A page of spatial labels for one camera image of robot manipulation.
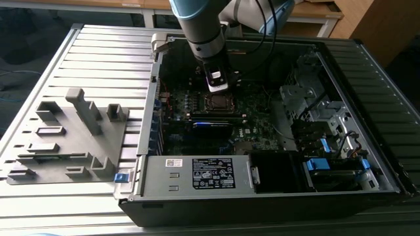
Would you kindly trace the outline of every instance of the wooden cabinet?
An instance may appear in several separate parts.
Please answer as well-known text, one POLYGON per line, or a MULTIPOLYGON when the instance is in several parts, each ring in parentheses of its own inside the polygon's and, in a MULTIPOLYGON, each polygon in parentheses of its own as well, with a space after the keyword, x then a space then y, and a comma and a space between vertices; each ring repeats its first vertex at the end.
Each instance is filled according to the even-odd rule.
POLYGON ((420 31, 420 0, 336 0, 345 17, 332 38, 358 38, 386 66, 420 31))

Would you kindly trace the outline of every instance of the floor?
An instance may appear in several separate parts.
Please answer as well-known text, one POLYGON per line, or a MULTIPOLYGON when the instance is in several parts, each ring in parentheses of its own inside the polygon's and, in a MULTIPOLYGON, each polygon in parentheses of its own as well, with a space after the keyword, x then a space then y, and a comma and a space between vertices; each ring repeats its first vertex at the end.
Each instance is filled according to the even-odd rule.
MULTIPOLYGON (((5 17, 1 16, 1 13, 0 8, 0 19, 2 18, 2 21, 5 21, 5 17)), ((22 29, 20 33, 26 33, 22 38, 28 42, 33 59, 26 63, 12 65, 1 59, 0 50, 0 74, 2 70, 33 70, 42 72, 73 23, 110 26, 144 25, 141 17, 122 13, 58 11, 58 18, 53 19, 46 10, 32 9, 25 11, 20 9, 13 17, 13 22, 18 25, 14 28, 22 29)), ((160 16, 157 18, 157 25, 161 28, 178 27, 174 20, 168 16, 160 16)), ((8 22, 1 25, 0 20, 0 29, 1 26, 10 28, 8 22)), ((5 33, 0 30, 0 44, 1 38, 4 39, 4 34, 5 33)), ((397 56, 386 68, 386 72, 394 79, 396 84, 406 94, 412 103, 420 107, 418 86, 413 86, 413 83, 420 79, 420 37, 413 40, 410 47, 397 56)), ((30 93, 37 78, 38 76, 36 74, 26 73, 12 73, 0 76, 0 137, 17 114, 22 101, 30 93)))

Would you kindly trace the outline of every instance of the white sticker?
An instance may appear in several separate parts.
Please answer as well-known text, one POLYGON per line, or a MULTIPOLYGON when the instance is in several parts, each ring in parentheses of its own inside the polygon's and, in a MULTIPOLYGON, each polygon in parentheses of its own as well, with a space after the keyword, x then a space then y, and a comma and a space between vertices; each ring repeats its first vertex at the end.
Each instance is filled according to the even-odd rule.
POLYGON ((133 6, 133 7, 140 7, 140 4, 126 4, 126 3, 121 3, 122 6, 133 6))
POLYGON ((341 16, 337 15, 325 15, 326 18, 341 18, 341 16))
POLYGON ((166 159, 166 167, 182 167, 182 159, 166 159))

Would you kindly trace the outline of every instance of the metal frame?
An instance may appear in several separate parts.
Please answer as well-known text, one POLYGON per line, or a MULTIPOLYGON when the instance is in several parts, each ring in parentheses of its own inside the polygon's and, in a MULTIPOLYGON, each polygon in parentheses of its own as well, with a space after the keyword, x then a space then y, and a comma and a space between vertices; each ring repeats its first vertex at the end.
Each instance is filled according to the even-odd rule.
MULTIPOLYGON (((152 9, 152 8, 140 8, 140 7, 85 6, 85 5, 53 4, 53 3, 24 2, 24 1, 10 1, 10 0, 0 0, 0 7, 1 6, 46 9, 46 10, 69 10, 69 11, 93 11, 93 12, 142 14, 145 28, 154 28, 156 26, 154 15, 173 15, 172 10, 165 10, 165 9, 152 9)), ((288 22, 322 24, 321 29, 317 33, 317 37, 328 38, 329 34, 332 33, 334 29, 337 19, 289 17, 288 22)))

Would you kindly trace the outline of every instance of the cable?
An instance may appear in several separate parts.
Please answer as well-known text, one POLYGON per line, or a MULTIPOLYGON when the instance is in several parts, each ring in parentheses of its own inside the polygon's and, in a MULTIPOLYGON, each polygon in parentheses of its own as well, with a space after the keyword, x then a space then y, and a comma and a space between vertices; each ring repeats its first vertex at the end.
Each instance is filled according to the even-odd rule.
POLYGON ((262 38, 261 38, 261 41, 258 43, 258 45, 256 46, 256 48, 253 48, 249 52, 245 52, 245 54, 252 54, 254 53, 260 47, 262 46, 262 43, 265 41, 265 36, 266 36, 266 20, 265 20, 265 14, 264 14, 264 10, 262 10, 262 7, 261 7, 261 4, 258 2, 258 0, 254 0, 256 2, 256 5, 257 5, 257 8, 260 9, 260 12, 261 12, 261 16, 262 16, 262 21, 264 21, 264 35, 262 35, 262 38))
POLYGON ((164 85, 164 88, 165 88, 166 104, 168 104, 169 112, 172 112, 172 107, 170 107, 170 104, 169 104, 169 93, 168 93, 166 84, 164 83, 164 81, 161 79, 160 79, 160 81, 162 82, 162 85, 164 85))
POLYGON ((272 41, 272 44, 270 44, 269 52, 268 52, 268 54, 266 54, 265 59, 260 62, 260 64, 258 64, 253 69, 250 69, 249 71, 246 71, 246 72, 241 75, 241 77, 245 77, 246 75, 249 75, 252 72, 254 72, 254 71, 261 67, 261 65, 265 64, 265 61, 270 58, 270 55, 272 55, 272 53, 273 53, 273 51, 274 51, 276 38, 277 38, 277 17, 276 17, 276 10, 274 10, 274 6, 273 6, 272 0, 268 0, 268 4, 269 4, 270 13, 272 13, 273 22, 274 22, 274 35, 273 35, 273 41, 272 41))
POLYGON ((0 101, 2 101, 2 102, 21 102, 22 100, 13 100, 13 99, 0 98, 0 101))
POLYGON ((8 75, 10 73, 33 73, 33 74, 37 74, 37 75, 42 75, 41 73, 38 73, 37 71, 32 71, 32 70, 14 70, 14 71, 6 71, 4 72, 2 74, 0 74, 0 76, 2 75, 8 75))
POLYGON ((292 138, 289 138, 288 136, 285 136, 285 135, 277 130, 277 128, 274 127, 273 124, 270 124, 270 125, 272 125, 273 129, 276 130, 277 134, 280 134, 280 135, 282 136, 282 138, 296 141, 296 139, 292 139, 292 138))
POLYGON ((361 143, 357 141, 356 138, 354 138, 354 143, 357 144, 357 148, 350 152, 348 157, 353 157, 353 155, 361 150, 361 143))
POLYGON ((297 116, 297 119, 300 119, 302 117, 302 115, 312 110, 312 108, 320 103, 320 101, 322 100, 322 98, 326 96, 326 92, 324 91, 321 93, 321 95, 314 99, 313 103, 302 110, 302 112, 300 113, 300 115, 297 116))
POLYGON ((354 132, 353 130, 349 130, 349 131, 344 134, 342 139, 340 140, 338 149, 337 149, 337 151, 336 151, 336 158, 340 157, 341 150, 342 150, 344 143, 345 143, 345 139, 346 139, 346 137, 348 137, 352 133, 356 133, 356 132, 354 132))

